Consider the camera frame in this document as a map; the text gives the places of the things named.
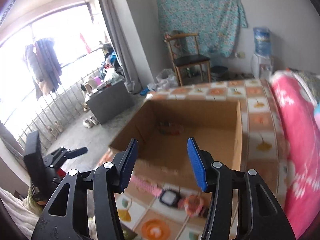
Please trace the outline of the pink strap black watch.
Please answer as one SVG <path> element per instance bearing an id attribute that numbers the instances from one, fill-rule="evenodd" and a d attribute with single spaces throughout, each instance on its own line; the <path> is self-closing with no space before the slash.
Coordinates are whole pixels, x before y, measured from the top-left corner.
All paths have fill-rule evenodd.
<path id="1" fill-rule="evenodd" d="M 130 182 L 135 184 L 140 190 L 156 197 L 160 203 L 167 207 L 185 209 L 185 197 L 176 190 L 163 189 L 157 184 L 151 184 L 146 180 L 140 179 L 134 175 L 131 176 Z"/>

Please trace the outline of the metal balcony railing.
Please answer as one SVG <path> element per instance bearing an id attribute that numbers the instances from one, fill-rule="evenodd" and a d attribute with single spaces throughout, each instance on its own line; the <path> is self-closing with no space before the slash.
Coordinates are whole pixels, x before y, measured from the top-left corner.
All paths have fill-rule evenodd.
<path id="1" fill-rule="evenodd" d="M 25 98 L 20 104 L 22 108 L 9 119 L 17 142 L 25 148 L 27 135 L 38 131 L 41 147 L 47 151 L 59 135 L 85 112 L 86 96 L 81 87 L 90 77 L 98 75 L 99 69 L 95 68 L 37 101 Z"/>

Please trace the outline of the white shoes pair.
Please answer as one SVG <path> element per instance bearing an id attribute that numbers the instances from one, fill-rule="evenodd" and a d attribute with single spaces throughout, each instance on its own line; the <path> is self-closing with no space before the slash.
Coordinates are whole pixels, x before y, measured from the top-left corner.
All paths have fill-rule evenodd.
<path id="1" fill-rule="evenodd" d="M 92 115 L 84 119 L 82 124 L 85 128 L 92 128 L 93 126 L 99 125 L 99 121 L 95 116 Z"/>

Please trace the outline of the dark grey cabinet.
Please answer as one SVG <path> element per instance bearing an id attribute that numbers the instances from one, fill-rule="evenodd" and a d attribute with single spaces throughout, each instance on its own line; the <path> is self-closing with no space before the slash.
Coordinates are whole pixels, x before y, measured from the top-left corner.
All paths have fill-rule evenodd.
<path id="1" fill-rule="evenodd" d="M 101 125 L 134 105 L 123 81 L 97 91 L 88 96 L 85 102 Z"/>

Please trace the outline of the patterned plastic tablecloth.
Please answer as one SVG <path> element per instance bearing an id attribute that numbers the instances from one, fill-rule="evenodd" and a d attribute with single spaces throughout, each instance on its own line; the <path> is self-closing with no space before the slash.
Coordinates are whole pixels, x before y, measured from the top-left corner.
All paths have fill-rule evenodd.
<path id="1" fill-rule="evenodd" d="M 134 175 L 183 196 L 200 195 L 187 155 L 195 138 L 230 169 L 259 172 L 280 204 L 286 198 L 287 143 L 267 81 L 202 83 L 149 93 L 101 162 L 138 140 Z"/>

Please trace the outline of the hanging dark clothes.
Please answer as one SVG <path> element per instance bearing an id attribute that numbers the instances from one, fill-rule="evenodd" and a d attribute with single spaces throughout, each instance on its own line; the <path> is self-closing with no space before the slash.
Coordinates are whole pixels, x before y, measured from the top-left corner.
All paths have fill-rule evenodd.
<path id="1" fill-rule="evenodd" d="M 27 45 L 25 60 L 32 74 L 36 100 L 56 92 L 62 84 L 62 69 L 54 50 L 54 42 L 49 38 L 41 38 Z"/>

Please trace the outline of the pile of clothes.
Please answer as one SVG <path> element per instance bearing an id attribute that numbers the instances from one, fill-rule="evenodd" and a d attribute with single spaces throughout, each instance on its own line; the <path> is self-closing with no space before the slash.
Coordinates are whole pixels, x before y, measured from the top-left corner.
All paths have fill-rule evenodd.
<path id="1" fill-rule="evenodd" d="M 112 47 L 111 43 L 105 43 L 102 44 L 102 51 L 104 53 L 104 62 L 101 64 L 101 67 L 99 69 L 99 76 L 100 79 L 103 80 L 106 76 L 107 70 L 110 68 L 113 68 L 117 75 L 122 80 L 125 80 L 124 72 L 122 67 L 120 66 L 116 52 L 114 51 L 114 48 Z"/>

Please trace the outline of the pink floral blanket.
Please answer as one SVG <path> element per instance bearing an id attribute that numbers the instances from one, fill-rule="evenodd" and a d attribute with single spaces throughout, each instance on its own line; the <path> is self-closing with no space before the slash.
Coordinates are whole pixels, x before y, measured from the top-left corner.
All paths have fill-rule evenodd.
<path id="1" fill-rule="evenodd" d="M 319 78 L 281 70 L 270 84 L 289 145 L 284 211 L 296 238 L 318 239 L 319 129 L 313 111 L 319 104 Z"/>

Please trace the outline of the blue plush pillow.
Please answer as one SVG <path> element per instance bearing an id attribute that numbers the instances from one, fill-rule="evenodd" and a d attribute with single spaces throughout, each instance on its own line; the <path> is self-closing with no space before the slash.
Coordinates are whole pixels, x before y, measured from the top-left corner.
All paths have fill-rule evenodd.
<path id="1" fill-rule="evenodd" d="M 320 130 L 320 103 L 315 107 L 313 117 L 318 129 Z"/>

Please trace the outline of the white plastic bag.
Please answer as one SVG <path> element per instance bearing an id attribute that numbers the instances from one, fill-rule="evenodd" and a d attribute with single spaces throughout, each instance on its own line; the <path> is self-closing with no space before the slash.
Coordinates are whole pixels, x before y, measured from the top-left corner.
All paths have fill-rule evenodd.
<path id="1" fill-rule="evenodd" d="M 164 69 L 162 70 L 157 76 L 156 76 L 156 83 L 150 83 L 148 84 L 147 88 L 150 91 L 158 92 L 161 90 L 167 90 L 170 88 L 176 88 L 178 87 L 178 79 L 175 74 L 175 72 L 170 69 Z"/>

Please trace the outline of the grey curtain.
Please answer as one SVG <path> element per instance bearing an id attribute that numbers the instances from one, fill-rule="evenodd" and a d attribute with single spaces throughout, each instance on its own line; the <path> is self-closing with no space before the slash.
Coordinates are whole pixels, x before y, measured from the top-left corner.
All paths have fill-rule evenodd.
<path id="1" fill-rule="evenodd" d="M 120 25 L 114 3 L 112 0 L 98 0 L 102 15 L 108 30 L 108 34 L 116 52 L 117 60 L 122 67 L 125 86 L 127 91 L 132 94 L 137 94 L 142 89 L 136 66 L 129 50 L 129 46 L 124 36 L 124 32 Z"/>

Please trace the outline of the black waste bin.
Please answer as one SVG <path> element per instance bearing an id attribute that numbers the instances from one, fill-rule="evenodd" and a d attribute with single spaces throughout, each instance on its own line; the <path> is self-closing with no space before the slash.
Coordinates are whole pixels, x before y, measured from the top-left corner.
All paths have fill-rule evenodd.
<path id="1" fill-rule="evenodd" d="M 224 66 L 213 66 L 210 69 L 211 78 L 213 81 L 225 81 L 229 79 L 229 71 Z"/>

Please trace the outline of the wooden chair black seat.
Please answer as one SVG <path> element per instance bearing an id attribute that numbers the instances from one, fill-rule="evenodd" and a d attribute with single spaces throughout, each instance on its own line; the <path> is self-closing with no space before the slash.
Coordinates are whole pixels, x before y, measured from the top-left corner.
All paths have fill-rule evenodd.
<path id="1" fill-rule="evenodd" d="M 198 33 L 178 33 L 174 35 L 168 34 L 164 36 L 164 42 L 166 43 L 169 49 L 169 55 L 171 58 L 173 69 L 175 71 L 175 74 L 177 75 L 178 82 L 181 87 L 183 86 L 181 70 L 194 66 L 199 66 L 201 80 L 204 81 L 204 73 L 202 68 L 204 64 L 207 66 L 208 82 L 212 81 L 210 72 L 210 58 L 200 54 L 200 46 L 197 40 L 198 36 Z M 175 42 L 178 43 L 178 45 L 181 45 L 180 41 L 189 37 L 192 37 L 194 39 L 196 54 L 176 56 L 171 43 Z"/>

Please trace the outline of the blue water jug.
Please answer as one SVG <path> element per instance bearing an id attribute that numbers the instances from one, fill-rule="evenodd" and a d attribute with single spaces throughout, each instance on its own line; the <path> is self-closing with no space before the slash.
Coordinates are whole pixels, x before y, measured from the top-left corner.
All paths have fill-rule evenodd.
<path id="1" fill-rule="evenodd" d="M 253 28 L 255 53 L 259 56 L 270 57 L 272 55 L 271 33 L 267 27 Z"/>

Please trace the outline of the teal floral hanging cloth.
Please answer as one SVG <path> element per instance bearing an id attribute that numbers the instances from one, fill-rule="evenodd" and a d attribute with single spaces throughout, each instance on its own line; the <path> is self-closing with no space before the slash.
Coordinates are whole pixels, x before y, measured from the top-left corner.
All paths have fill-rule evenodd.
<path id="1" fill-rule="evenodd" d="M 230 57 L 247 27 L 241 0 L 156 0 L 162 35 L 197 33 L 200 52 Z"/>

